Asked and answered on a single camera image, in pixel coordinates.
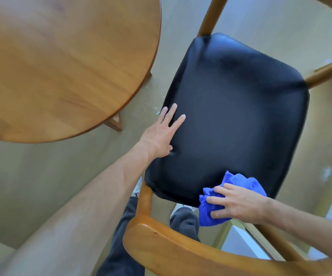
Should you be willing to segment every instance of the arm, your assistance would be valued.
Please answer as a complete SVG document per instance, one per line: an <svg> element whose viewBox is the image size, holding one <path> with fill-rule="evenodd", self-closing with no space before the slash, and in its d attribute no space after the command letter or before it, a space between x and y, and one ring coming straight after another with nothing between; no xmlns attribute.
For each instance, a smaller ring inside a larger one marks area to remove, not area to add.
<svg viewBox="0 0 332 276"><path fill-rule="evenodd" d="M141 173L172 149L170 141L185 115L169 127L176 104L167 110L128 153L49 218L0 268L0 275L89 275Z"/></svg>
<svg viewBox="0 0 332 276"><path fill-rule="evenodd" d="M332 220L318 217L245 188L224 184L215 192L224 198L210 196L208 203L224 205L211 212L212 218L236 218L243 222L270 224L305 241L332 259Z"/></svg>

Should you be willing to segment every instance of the finger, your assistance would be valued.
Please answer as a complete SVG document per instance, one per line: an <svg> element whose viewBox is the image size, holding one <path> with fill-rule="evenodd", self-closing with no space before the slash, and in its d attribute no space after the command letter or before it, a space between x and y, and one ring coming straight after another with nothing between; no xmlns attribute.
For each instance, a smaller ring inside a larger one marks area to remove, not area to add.
<svg viewBox="0 0 332 276"><path fill-rule="evenodd" d="M162 123L162 121L163 121L164 118L165 118L166 112L167 112L167 106L165 106L165 107L161 110L160 115L159 115L158 120L157 120L157 123L159 123L159 124Z"/></svg>
<svg viewBox="0 0 332 276"><path fill-rule="evenodd" d="M211 217L213 219L221 219L221 218L231 218L228 212L228 209L220 209L211 212Z"/></svg>
<svg viewBox="0 0 332 276"><path fill-rule="evenodd" d="M175 114L176 108L177 108L177 104L173 104L173 105L171 106L170 110L168 111L168 113L166 114L166 116L165 116L165 118L164 118L163 123L165 122L167 125L170 123L172 117L173 117L174 114Z"/></svg>
<svg viewBox="0 0 332 276"><path fill-rule="evenodd" d="M181 124L184 122L184 120L185 120L185 114L180 115L180 117L174 122L174 124L172 124L171 130L175 133L177 129L179 129Z"/></svg>
<svg viewBox="0 0 332 276"><path fill-rule="evenodd" d="M213 190L216 192L216 193L219 193L221 195L224 195L224 196L227 196L229 194L229 190L228 189L225 189L224 187L221 187L221 186L215 186L213 188Z"/></svg>
<svg viewBox="0 0 332 276"><path fill-rule="evenodd" d="M233 184L230 184L230 183L225 183L224 185L223 185L223 187L225 188L225 189L228 189L228 190L235 190L235 185L233 185Z"/></svg>
<svg viewBox="0 0 332 276"><path fill-rule="evenodd" d="M219 196L208 196L206 198L206 201L209 204L219 204L219 205L223 205L224 203L226 203L225 198L220 198Z"/></svg>

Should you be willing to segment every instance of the table top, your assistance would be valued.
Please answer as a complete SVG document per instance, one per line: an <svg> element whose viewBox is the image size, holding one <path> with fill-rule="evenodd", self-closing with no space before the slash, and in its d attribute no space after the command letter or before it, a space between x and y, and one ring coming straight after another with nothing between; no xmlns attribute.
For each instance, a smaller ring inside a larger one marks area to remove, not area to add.
<svg viewBox="0 0 332 276"><path fill-rule="evenodd" d="M160 0L0 0L0 140L66 139L119 112L160 26Z"/></svg>

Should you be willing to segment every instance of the dark gray pants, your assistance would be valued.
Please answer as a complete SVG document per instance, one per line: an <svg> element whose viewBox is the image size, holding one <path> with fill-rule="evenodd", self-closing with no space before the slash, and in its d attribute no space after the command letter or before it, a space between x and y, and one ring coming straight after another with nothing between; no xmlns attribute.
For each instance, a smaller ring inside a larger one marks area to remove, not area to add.
<svg viewBox="0 0 332 276"><path fill-rule="evenodd" d="M128 222L136 215L138 198L132 196L123 216L115 229L110 252L97 271L97 276L144 276L144 267L137 263L125 250L123 236ZM188 207L179 208L170 219L170 227L198 242L199 219Z"/></svg>

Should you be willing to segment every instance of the seat cushion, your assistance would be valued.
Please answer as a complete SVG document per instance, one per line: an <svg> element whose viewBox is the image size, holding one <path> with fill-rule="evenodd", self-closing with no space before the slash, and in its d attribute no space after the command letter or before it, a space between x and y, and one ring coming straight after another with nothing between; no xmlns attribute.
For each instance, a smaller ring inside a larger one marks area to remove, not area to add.
<svg viewBox="0 0 332 276"><path fill-rule="evenodd" d="M146 170L156 195L197 207L203 188L219 185L228 170L255 177L269 197L276 196L309 104L296 69L221 33L197 37L164 106L173 103L174 120L181 114L186 120L170 155Z"/></svg>

